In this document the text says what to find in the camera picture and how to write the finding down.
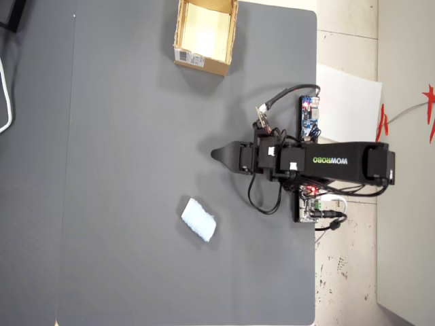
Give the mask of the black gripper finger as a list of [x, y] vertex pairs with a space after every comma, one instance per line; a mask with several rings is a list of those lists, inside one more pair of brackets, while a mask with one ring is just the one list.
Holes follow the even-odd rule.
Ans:
[[240, 142], [239, 141], [232, 141], [223, 147], [213, 149], [211, 151], [211, 155], [212, 156], [234, 156], [236, 154], [236, 152], [239, 150], [239, 148], [240, 148]]
[[212, 157], [215, 161], [223, 164], [230, 171], [240, 171], [239, 162], [233, 157]]

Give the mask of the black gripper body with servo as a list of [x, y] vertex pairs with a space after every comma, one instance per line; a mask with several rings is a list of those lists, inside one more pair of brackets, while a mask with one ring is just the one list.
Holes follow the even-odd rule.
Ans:
[[239, 171], [242, 174], [259, 173], [258, 146], [255, 143], [242, 142], [240, 144]]

